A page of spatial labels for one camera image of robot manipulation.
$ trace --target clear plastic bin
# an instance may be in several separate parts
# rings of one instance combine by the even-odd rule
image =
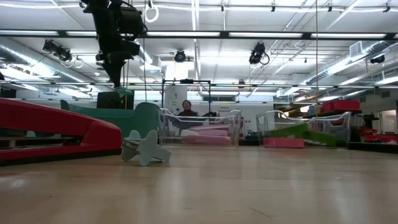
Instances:
[[[305,119],[290,118],[281,111],[267,111],[257,114],[256,122],[263,144],[268,142],[265,139],[275,140],[276,143],[284,139],[302,139],[305,146],[336,147],[342,142],[349,142],[350,118],[351,112]]]
[[[224,117],[186,117],[162,108],[159,116],[161,144],[238,147],[240,110],[232,110]]]

